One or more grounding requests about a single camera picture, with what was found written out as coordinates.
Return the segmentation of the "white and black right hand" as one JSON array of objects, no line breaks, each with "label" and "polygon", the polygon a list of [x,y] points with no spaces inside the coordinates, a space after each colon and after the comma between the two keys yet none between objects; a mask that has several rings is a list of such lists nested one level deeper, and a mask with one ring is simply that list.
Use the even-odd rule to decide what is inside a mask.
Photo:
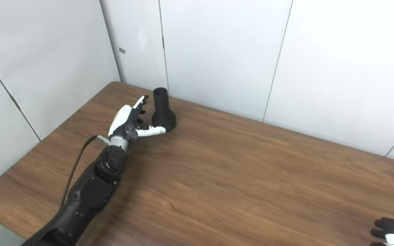
[{"label": "white and black right hand", "polygon": [[372,242],[371,246],[394,246],[394,218],[382,217],[374,221],[376,228],[371,229],[373,237],[381,239],[381,242]]}]

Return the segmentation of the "white and black left hand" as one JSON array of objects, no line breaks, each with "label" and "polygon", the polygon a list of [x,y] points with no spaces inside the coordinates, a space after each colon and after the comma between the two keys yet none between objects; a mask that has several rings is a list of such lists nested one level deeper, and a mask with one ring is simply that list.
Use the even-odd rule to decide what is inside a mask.
[{"label": "white and black left hand", "polygon": [[144,114],[143,106],[147,103],[148,95],[141,96],[136,104],[123,106],[115,115],[108,131],[110,142],[126,140],[128,143],[134,142],[138,137],[150,137],[166,133],[166,128],[162,126],[140,127],[139,116]]}]

